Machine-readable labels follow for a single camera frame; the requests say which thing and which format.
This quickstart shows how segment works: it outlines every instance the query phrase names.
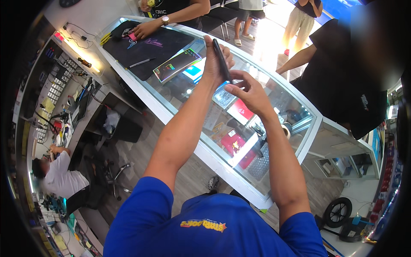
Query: black mouse pad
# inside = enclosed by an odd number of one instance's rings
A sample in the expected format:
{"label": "black mouse pad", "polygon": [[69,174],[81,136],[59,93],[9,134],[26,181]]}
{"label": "black mouse pad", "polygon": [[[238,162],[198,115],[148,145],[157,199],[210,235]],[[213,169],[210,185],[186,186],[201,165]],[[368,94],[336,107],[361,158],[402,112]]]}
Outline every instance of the black mouse pad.
{"label": "black mouse pad", "polygon": [[137,41],[132,41],[128,37],[123,37],[119,41],[111,38],[103,45],[103,48],[124,67],[129,67],[149,58],[155,58],[130,69],[134,75],[145,81],[153,75],[155,68],[170,59],[193,40],[194,37],[175,30],[159,28],[145,39]]}

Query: striped pants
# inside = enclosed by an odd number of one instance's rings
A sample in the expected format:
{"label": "striped pants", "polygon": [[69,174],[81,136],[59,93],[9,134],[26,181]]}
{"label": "striped pants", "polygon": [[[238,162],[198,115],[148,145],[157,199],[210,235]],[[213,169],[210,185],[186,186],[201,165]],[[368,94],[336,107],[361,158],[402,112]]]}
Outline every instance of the striped pants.
{"label": "striped pants", "polygon": [[285,32],[282,39],[283,46],[286,49],[289,49],[288,44],[290,42],[290,39],[293,38],[298,29],[300,29],[293,48],[293,51],[295,53],[300,51],[305,45],[313,26],[314,18],[295,7],[291,12],[287,26],[285,27]]}

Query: black tank top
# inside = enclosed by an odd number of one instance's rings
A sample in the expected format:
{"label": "black tank top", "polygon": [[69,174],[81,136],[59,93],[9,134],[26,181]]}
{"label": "black tank top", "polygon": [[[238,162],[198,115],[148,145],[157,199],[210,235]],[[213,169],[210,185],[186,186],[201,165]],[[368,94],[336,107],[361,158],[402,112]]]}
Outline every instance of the black tank top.
{"label": "black tank top", "polygon": [[[321,4],[321,0],[314,0],[314,4],[315,4],[315,6],[317,6],[317,8],[319,8],[320,4]],[[317,16],[315,15],[314,9],[312,8],[312,5],[311,5],[310,2],[307,2],[306,5],[301,6],[300,3],[297,1],[294,5],[298,9],[300,9],[301,11],[303,11],[306,14],[310,15],[311,17],[317,18]]]}
{"label": "black tank top", "polygon": [[[172,14],[190,6],[190,0],[158,0],[156,5],[151,9],[151,15],[157,19],[163,15]],[[195,18],[188,21],[179,22],[178,24],[195,28],[196,30],[202,29],[201,18]]]}

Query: person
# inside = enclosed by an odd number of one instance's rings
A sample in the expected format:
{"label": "person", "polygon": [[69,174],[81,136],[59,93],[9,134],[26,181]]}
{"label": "person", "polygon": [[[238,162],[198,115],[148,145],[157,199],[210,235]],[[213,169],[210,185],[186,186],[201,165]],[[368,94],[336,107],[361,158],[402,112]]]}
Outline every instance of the person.
{"label": "person", "polygon": [[[89,153],[90,145],[83,152]],[[60,155],[51,163],[46,159],[35,158],[32,162],[34,176],[42,179],[43,186],[50,192],[69,199],[72,195],[89,185],[86,175],[80,171],[69,171],[70,150],[65,147],[50,145],[50,151]]]}
{"label": "person", "polygon": [[351,130],[358,140],[384,121],[387,91],[374,86],[376,76],[361,67],[350,31],[338,25],[337,19],[326,22],[310,39],[311,46],[276,72],[283,74],[308,63],[303,74],[290,83],[325,117]]}
{"label": "person", "polygon": [[238,17],[234,22],[234,44],[236,46],[242,46],[240,40],[240,25],[242,21],[244,21],[244,29],[242,30],[241,36],[250,40],[256,40],[255,36],[248,33],[248,28],[253,20],[251,16],[259,19],[265,18],[266,15],[263,11],[263,2],[261,0],[238,1]]}
{"label": "person", "polygon": [[296,7],[291,11],[282,38],[282,44],[286,48],[284,54],[287,56],[290,54],[290,39],[293,38],[298,29],[300,29],[293,48],[293,52],[297,53],[307,41],[308,35],[314,26],[314,18],[320,17],[323,11],[323,3],[321,0],[298,0],[294,5]]}
{"label": "person", "polygon": [[158,28],[169,23],[179,23],[197,30],[203,28],[200,16],[210,12],[209,0],[159,0],[150,8],[147,0],[141,0],[143,12],[150,12],[155,20],[143,22],[134,28],[137,39],[144,39]]}
{"label": "person", "polygon": [[[279,234],[241,197],[207,193],[187,200],[171,218],[178,170],[193,154],[211,98],[224,81],[209,36],[204,36],[204,73],[190,97],[162,130],[151,159],[130,197],[111,223],[104,256],[327,256],[310,212],[305,178],[261,86],[232,70],[226,91],[257,114],[267,131],[270,187],[279,208]],[[233,56],[220,45],[227,66]]]}

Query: wheel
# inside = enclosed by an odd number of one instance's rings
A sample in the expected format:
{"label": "wheel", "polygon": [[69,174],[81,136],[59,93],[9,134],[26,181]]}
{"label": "wheel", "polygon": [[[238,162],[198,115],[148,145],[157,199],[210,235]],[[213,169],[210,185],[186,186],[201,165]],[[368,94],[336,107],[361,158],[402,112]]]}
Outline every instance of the wheel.
{"label": "wheel", "polygon": [[350,199],[340,197],[330,203],[324,212],[324,220],[327,226],[336,228],[342,226],[350,218],[353,205]]}

